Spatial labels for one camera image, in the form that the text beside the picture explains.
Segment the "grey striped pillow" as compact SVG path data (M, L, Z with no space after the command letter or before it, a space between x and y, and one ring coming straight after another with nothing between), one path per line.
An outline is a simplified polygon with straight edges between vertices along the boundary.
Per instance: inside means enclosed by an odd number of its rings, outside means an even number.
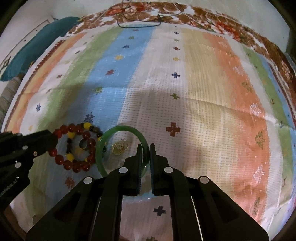
M1 126L21 82L22 78L15 76L10 81L8 81L7 86L4 88L3 93L1 94Z

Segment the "striped colourful mat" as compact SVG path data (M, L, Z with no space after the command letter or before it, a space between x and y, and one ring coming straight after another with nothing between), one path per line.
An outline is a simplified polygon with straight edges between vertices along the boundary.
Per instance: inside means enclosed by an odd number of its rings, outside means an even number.
M57 38L2 129L127 125L186 176L205 175L274 238L295 207L295 105L280 71L228 36L162 24Z

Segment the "green jade bangle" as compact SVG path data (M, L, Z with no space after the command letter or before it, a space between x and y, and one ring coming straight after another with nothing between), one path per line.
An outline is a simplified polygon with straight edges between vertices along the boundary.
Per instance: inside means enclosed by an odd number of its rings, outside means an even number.
M107 143L108 140L115 133L121 132L121 131L132 133L133 135L135 135L138 138L138 140L140 141L140 143L142 145L143 160L142 160L142 164L141 164L141 174L143 177L145 175L145 173L147 172L147 168L148 168L148 165L150 162L149 146L148 146L148 143L147 143L145 137L143 136L143 134L140 131L138 131L136 128L133 128L132 126L115 126L113 128L110 128L109 130L107 130L103 134L101 139L96 144L95 162L96 162L97 169L102 177L106 177L108 175L106 169L104 168L103 162L102 162L103 148L105 146L105 143Z

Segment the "white headboard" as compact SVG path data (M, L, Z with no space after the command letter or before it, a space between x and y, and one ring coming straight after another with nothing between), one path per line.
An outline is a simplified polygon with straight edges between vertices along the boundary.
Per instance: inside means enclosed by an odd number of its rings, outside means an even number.
M1 74L7 68L10 61L16 56L18 51L22 49L37 33L46 25L52 23L54 19L51 16L46 16L33 23L32 27L25 30L23 33L17 32L15 35L9 35L5 43L1 43Z

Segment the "teal pillow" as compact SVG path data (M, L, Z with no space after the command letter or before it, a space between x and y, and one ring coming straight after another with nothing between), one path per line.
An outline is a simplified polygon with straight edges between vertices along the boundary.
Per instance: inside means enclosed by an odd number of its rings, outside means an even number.
M43 27L10 61L1 76L1 81L9 81L20 73L27 73L30 64L35 62L58 37L65 36L78 21L78 17L69 16Z

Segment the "floral brown bedsheet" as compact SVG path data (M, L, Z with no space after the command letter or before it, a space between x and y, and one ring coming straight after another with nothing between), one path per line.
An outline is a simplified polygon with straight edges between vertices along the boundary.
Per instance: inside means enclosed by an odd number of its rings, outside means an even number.
M217 11L165 1L124 1L98 13L83 16L68 34L75 35L83 30L113 25L115 22L135 21L188 25L227 35L270 60L276 66L291 97L295 98L295 70L279 46L239 20Z

